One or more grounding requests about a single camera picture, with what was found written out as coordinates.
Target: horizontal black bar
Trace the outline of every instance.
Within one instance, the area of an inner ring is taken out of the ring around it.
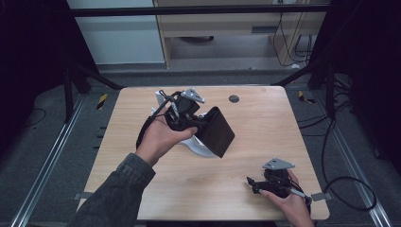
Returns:
[[[73,17],[103,16],[143,16],[177,14],[215,14],[215,13],[261,13],[261,12],[319,12],[343,9],[346,5],[294,4],[294,5],[244,5],[244,6],[196,6],[196,7],[155,7],[155,8],[117,8],[117,9],[70,9],[52,11],[58,15]]]

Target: gray carpet floor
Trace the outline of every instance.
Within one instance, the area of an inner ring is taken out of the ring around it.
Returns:
[[[254,84],[268,85],[285,78],[294,72],[291,69],[243,69],[243,70],[211,70],[211,71],[168,71],[137,72],[126,74],[104,74],[103,76],[124,86],[200,86],[200,85],[236,85]],[[318,99],[324,94],[324,88],[308,91],[304,78],[298,79],[287,87],[288,99],[292,110],[303,126],[314,120],[304,121],[324,114],[318,103],[311,104],[298,98],[298,91],[303,90],[305,97]],[[94,163],[101,137],[107,127],[118,97],[113,91],[94,80],[89,79],[92,91],[85,95],[83,107],[78,121],[70,134],[62,154],[53,169],[44,192],[31,215],[30,223],[42,226],[61,226],[74,215],[78,202],[72,200],[75,193],[81,192],[89,177]],[[96,105],[100,96],[108,94],[102,110]],[[35,181],[41,167],[51,150],[65,117],[63,105],[63,88],[56,87],[39,95],[35,110],[27,120],[27,126],[14,141],[10,149],[12,156],[2,161],[0,169],[0,223],[7,224],[15,216],[22,205],[26,194]],[[347,101],[347,96],[339,96],[338,103]],[[352,113],[352,105],[337,112],[336,127],[340,129],[347,144],[352,150],[361,169],[366,174],[381,205],[387,213],[392,226],[401,226],[401,177],[391,162],[376,159],[374,148],[366,136],[357,117]],[[326,186],[323,179],[321,157],[323,136],[328,123],[301,130],[312,164],[315,168],[321,187]],[[348,166],[340,152],[339,144],[333,133],[330,133],[324,154],[324,166],[328,179],[350,175]],[[355,183],[341,182],[334,185],[335,190],[352,204],[362,206]],[[369,212],[359,212],[344,205],[334,198],[328,202],[330,218],[319,221],[318,226],[376,226]],[[279,225],[288,226],[283,221]]]

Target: forearm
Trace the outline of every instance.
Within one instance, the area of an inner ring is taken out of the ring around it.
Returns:
[[[155,172],[130,154],[77,211],[69,226],[133,226],[144,189]]]

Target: wooden tabletop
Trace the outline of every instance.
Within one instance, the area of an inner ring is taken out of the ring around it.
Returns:
[[[189,87],[132,87],[121,91],[96,157],[86,192],[94,192],[135,152],[142,125],[157,108],[155,92],[170,95]],[[195,87],[205,103],[197,114],[218,106],[235,133],[223,158],[204,158],[184,145],[175,146],[154,167],[156,176],[146,188],[138,219],[151,220],[274,220],[280,210],[247,184],[263,181],[262,165],[274,157],[293,163],[293,172],[307,195],[321,192],[304,141],[288,102],[277,86]],[[237,103],[229,96],[239,97]],[[312,203],[311,217],[326,219],[325,201]]]

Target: white wall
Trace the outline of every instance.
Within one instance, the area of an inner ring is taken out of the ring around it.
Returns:
[[[71,9],[153,7],[151,0],[67,0]],[[96,64],[164,63],[155,16],[77,18]]]

